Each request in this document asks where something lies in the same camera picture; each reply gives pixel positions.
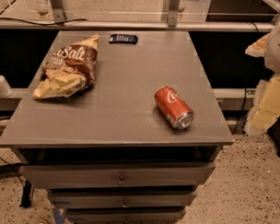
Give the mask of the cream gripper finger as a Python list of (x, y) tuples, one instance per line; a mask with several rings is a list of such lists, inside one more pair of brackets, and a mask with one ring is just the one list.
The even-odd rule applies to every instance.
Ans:
[(269, 33), (263, 35), (258, 41), (249, 45), (244, 53), (251, 57), (264, 57), (267, 49), (268, 38)]
[(243, 130), (248, 136), (258, 136), (267, 132), (279, 118), (280, 75), (273, 75), (269, 81), (259, 81)]

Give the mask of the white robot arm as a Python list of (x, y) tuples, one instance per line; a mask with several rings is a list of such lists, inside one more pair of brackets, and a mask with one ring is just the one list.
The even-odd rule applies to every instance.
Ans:
[(280, 118), (280, 19), (269, 33), (248, 46), (244, 53), (263, 57), (265, 66), (274, 72), (269, 81), (259, 82), (243, 128), (248, 136), (258, 136), (267, 132)]

